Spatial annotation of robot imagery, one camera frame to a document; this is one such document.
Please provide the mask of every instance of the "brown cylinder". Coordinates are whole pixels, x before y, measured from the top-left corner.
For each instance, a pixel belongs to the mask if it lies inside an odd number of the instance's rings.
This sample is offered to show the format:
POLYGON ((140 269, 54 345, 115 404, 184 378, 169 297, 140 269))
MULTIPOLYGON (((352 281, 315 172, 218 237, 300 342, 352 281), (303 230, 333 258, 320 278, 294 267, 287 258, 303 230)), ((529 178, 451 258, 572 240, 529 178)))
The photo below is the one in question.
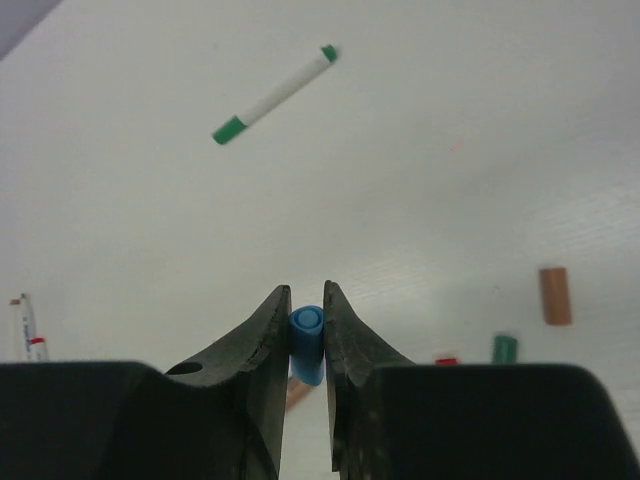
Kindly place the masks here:
POLYGON ((571 325, 571 301, 569 299, 567 269, 558 267, 540 270, 540 285, 547 324, 571 325))

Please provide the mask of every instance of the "blue marker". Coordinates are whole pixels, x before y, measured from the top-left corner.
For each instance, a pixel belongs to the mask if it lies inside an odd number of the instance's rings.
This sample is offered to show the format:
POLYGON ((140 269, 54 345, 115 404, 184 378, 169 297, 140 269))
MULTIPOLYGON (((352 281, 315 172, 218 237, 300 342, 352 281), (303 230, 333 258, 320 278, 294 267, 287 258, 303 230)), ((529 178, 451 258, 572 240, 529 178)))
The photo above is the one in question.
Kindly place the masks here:
POLYGON ((324 317, 314 305, 289 315, 291 326, 291 372, 301 382, 320 385, 324 376, 324 317))

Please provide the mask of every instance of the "blue marker cap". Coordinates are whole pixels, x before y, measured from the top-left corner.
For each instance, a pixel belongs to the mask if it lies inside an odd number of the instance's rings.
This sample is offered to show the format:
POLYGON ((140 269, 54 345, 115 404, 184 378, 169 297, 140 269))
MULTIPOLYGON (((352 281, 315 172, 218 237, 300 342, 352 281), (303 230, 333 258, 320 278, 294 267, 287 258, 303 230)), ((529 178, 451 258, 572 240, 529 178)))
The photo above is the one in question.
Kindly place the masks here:
POLYGON ((322 309, 308 305, 289 315, 291 327, 291 372, 301 382, 320 385, 324 377, 324 316, 322 309))

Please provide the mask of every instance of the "screw hole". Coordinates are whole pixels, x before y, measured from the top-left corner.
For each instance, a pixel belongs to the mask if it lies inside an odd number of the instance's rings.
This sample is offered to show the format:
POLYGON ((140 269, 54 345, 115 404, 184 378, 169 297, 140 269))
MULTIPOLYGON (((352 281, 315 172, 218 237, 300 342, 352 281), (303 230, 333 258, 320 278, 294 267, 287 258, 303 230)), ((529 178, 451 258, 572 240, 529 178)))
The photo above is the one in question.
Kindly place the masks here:
POLYGON ((167 372, 167 375, 186 375, 202 370, 202 364, 198 362, 182 362, 167 372))

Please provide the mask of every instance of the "green marker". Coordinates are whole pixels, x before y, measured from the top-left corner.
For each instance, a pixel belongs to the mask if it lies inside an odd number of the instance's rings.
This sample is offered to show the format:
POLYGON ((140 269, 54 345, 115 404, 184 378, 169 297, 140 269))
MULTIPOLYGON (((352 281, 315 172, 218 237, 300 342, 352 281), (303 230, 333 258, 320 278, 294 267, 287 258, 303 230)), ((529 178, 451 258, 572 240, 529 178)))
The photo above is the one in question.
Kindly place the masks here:
POLYGON ((291 75, 253 107, 243 114, 235 115, 227 120, 224 125, 213 132, 213 139, 220 145, 224 145, 324 72, 337 58, 338 53, 334 47, 331 45, 322 47, 310 63, 291 75))
POLYGON ((493 339, 493 363, 510 365, 518 360, 518 339, 510 335, 500 334, 493 339))

